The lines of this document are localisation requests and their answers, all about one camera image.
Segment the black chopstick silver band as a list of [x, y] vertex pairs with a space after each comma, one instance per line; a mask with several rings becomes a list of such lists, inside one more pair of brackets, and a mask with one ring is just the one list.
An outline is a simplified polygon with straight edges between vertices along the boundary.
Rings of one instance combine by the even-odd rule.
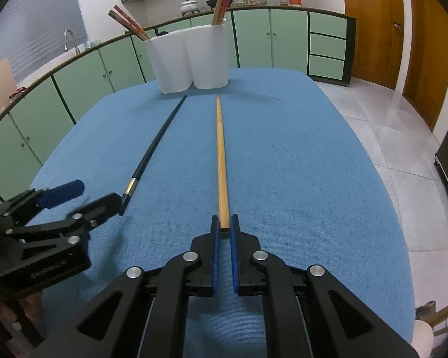
[[133, 197], [133, 193], [136, 190], [137, 185], [139, 184], [139, 181], [141, 180], [141, 177], [143, 176], [143, 173], [145, 172], [145, 169], [147, 168], [147, 165], [150, 162], [150, 159], [153, 157], [154, 152], [158, 148], [158, 145], [160, 141], [162, 140], [163, 136], [165, 135], [166, 131], [168, 130], [171, 122], [175, 119], [176, 114], [181, 109], [183, 103], [187, 99], [187, 95], [184, 95], [183, 98], [178, 102], [178, 104], [175, 106], [171, 114], [166, 118], [164, 124], [160, 127], [160, 130], [158, 130], [156, 136], [151, 141], [148, 149], [144, 153], [143, 157], [141, 158], [141, 161], [137, 165], [135, 171], [133, 172], [132, 178], [129, 180], [127, 188], [125, 189], [122, 198], [121, 198], [121, 207], [119, 209], [119, 215], [123, 216], [128, 204], [130, 203], [131, 198]]

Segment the plain bamboo chopstick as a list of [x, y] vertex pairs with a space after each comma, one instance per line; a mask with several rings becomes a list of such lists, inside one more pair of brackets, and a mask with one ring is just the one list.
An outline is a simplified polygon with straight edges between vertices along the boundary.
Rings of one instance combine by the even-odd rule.
[[220, 230], [230, 229], [230, 213], [225, 167], [225, 141], [223, 115], [220, 95], [216, 98], [216, 127], [217, 127], [217, 202]]

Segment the bamboo chopstick orange band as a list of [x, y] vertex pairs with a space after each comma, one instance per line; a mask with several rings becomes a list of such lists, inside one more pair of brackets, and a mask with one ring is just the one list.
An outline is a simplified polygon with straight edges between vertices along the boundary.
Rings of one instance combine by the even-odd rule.
[[114, 18], [115, 21], [119, 22], [122, 26], [127, 27], [132, 33], [140, 37], [143, 41], [150, 39], [147, 32], [139, 25], [137, 21], [131, 16], [129, 16], [124, 10], [119, 6], [114, 5], [114, 9], [109, 12], [109, 14]]

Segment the bamboo chopstick red band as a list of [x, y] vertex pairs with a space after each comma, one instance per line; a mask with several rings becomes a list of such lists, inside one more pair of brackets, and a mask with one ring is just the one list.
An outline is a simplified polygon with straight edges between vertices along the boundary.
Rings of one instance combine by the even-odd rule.
[[147, 41], [149, 39], [144, 30], [139, 29], [135, 24], [132, 24], [126, 18], [123, 18], [118, 13], [116, 13], [114, 10], [109, 10], [108, 15], [122, 27], [125, 27], [129, 32], [137, 36], [140, 40]]

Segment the green lower kitchen cabinets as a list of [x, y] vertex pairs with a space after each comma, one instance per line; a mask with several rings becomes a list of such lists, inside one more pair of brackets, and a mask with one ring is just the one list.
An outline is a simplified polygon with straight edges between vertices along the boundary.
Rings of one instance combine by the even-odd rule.
[[[353, 17], [311, 8], [234, 8], [225, 26], [232, 68], [283, 68], [320, 82], [350, 82]], [[0, 203], [29, 187], [100, 99], [153, 80], [144, 44], [126, 34], [68, 59], [10, 97], [0, 110]]]

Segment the blue table mat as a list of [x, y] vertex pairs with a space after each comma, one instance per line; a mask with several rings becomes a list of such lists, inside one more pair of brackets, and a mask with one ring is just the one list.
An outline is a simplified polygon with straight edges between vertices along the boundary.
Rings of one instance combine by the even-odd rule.
[[241, 69], [222, 89], [101, 99], [34, 179], [118, 191], [170, 122], [90, 269], [43, 294], [36, 357], [414, 357], [405, 241], [378, 172], [323, 91]]

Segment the chrome sink faucet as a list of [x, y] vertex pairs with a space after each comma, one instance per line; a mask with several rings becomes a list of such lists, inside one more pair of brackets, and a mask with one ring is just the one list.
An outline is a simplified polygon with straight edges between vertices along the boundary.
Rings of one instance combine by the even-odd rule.
[[73, 43], [73, 49], [76, 55], [79, 55], [81, 53], [78, 44], [76, 43], [76, 37], [71, 29], [66, 29], [64, 31], [64, 38], [65, 38], [65, 46], [64, 46], [64, 52], [67, 53], [70, 48], [68, 47], [68, 39], [71, 39], [71, 42]]

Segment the grey window blind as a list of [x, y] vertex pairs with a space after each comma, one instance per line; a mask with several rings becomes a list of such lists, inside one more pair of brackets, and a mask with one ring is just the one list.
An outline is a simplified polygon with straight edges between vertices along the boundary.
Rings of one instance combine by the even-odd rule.
[[9, 0], [0, 13], [0, 62], [21, 81], [65, 51], [65, 31], [88, 40], [78, 0]]

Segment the white double utensil holder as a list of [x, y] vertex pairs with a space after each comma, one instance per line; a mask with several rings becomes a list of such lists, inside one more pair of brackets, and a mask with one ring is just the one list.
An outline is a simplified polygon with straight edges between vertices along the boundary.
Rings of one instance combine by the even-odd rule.
[[211, 90], [229, 82], [227, 27], [206, 24], [144, 42], [161, 93]]

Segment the white cooking pot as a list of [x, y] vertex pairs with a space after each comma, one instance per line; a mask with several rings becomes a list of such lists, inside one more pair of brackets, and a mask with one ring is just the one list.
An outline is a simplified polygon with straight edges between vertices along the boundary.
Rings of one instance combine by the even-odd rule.
[[200, 13], [199, 3], [196, 0], [184, 0], [179, 4], [179, 12], [181, 16], [193, 15]]

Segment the black wok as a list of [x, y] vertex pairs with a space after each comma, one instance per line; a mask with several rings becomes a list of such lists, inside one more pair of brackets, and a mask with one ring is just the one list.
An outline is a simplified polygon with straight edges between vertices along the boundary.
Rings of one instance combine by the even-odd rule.
[[206, 4], [210, 8], [210, 10], [214, 10], [214, 8], [217, 6], [218, 0], [207, 0]]

